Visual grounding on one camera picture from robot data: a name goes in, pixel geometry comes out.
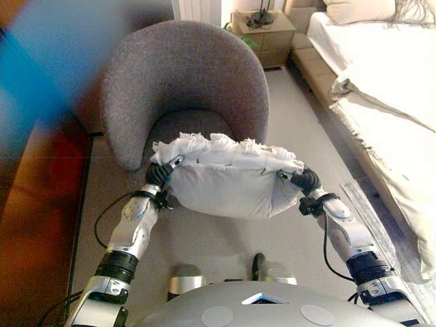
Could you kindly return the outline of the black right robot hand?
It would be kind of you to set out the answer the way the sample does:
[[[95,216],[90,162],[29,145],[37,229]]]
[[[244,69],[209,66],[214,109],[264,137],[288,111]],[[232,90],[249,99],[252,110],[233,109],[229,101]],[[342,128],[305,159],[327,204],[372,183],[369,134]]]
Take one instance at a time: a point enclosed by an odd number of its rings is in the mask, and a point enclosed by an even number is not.
[[[322,186],[318,175],[308,166],[305,166],[301,173],[280,170],[279,176],[299,188],[305,197]]]

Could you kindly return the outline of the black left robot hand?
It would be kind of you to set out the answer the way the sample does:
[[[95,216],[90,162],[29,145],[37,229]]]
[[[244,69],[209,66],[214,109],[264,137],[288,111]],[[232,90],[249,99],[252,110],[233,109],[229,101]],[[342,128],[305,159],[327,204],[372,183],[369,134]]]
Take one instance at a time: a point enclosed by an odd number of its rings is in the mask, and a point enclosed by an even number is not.
[[[163,187],[169,181],[170,175],[173,173],[175,168],[178,167],[183,161],[184,156],[178,155],[162,166],[156,163],[151,163],[146,172],[146,183]]]

